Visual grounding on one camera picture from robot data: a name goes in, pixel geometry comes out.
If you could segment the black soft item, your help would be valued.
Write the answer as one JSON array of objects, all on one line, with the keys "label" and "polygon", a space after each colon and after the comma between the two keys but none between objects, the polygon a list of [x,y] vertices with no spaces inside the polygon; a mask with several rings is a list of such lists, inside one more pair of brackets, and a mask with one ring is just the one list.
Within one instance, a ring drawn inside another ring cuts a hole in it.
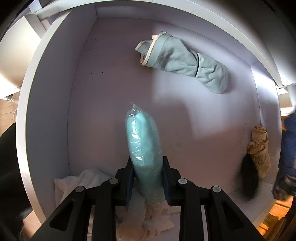
[{"label": "black soft item", "polygon": [[259,177],[256,164],[250,154],[246,154],[241,163],[242,192],[248,199],[255,197],[258,189]]}]

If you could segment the dark blue fuzzy cloth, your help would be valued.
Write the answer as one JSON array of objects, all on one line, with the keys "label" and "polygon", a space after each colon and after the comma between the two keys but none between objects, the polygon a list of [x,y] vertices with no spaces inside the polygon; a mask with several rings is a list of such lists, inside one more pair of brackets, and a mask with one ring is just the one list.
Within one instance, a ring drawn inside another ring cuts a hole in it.
[{"label": "dark blue fuzzy cloth", "polygon": [[286,201],[295,197],[295,111],[284,120],[278,173],[273,187],[273,197]]}]

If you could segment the white cloth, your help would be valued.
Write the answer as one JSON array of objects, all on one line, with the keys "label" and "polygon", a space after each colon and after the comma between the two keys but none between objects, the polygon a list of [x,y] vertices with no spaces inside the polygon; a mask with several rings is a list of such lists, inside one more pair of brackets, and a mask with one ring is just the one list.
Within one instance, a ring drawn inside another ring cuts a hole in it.
[{"label": "white cloth", "polygon": [[[77,186],[93,188],[108,179],[110,176],[97,169],[86,169],[78,176],[56,178],[54,180],[56,206],[61,204]],[[166,201],[155,206],[147,205],[135,186],[129,204],[126,207],[115,208],[117,240],[161,240],[158,238],[159,235],[175,226],[170,217],[180,211],[180,207],[170,207]]]}]

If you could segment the beige cloth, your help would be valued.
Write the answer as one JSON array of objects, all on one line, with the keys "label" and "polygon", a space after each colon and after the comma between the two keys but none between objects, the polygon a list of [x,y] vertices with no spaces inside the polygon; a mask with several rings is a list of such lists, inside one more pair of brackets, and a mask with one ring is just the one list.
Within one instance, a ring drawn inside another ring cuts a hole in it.
[{"label": "beige cloth", "polygon": [[247,152],[255,163],[259,179],[263,179],[267,176],[271,168],[267,130],[262,126],[254,126],[251,132],[251,138],[252,141],[248,144]]}]

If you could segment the teal cloth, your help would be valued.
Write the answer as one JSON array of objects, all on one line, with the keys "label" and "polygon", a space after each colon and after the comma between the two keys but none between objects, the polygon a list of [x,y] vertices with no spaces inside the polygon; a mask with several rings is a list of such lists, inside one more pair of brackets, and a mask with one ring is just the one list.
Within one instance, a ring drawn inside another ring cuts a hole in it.
[{"label": "teal cloth", "polygon": [[125,118],[129,156],[135,171],[138,188],[149,205],[165,201],[162,184],[163,152],[154,119],[137,105]]}]

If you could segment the light green cloth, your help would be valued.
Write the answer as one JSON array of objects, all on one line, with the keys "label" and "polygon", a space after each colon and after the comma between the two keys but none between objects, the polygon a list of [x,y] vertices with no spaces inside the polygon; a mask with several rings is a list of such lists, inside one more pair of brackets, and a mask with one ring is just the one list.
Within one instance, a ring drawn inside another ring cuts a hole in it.
[{"label": "light green cloth", "polygon": [[229,72],[224,64],[195,52],[167,32],[139,42],[135,50],[142,66],[196,78],[216,94],[223,94],[228,87]]}]

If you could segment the white open drawer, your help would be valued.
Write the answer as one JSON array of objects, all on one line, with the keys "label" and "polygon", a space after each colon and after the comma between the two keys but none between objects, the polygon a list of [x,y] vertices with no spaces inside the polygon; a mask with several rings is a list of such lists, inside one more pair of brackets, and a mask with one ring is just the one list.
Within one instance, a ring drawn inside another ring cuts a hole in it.
[{"label": "white open drawer", "polygon": [[[156,4],[107,2],[62,13],[38,45],[23,80],[16,116],[20,171],[44,222],[56,207],[54,179],[97,168],[113,176],[128,159],[125,115],[133,104],[156,121],[170,165],[195,184],[220,186],[258,226],[274,205],[281,123],[275,83],[189,24],[203,21]],[[215,94],[198,80],[144,67],[136,45],[167,31],[228,67]],[[242,192],[241,163],[254,126],[268,133],[271,168],[255,197]]]}]

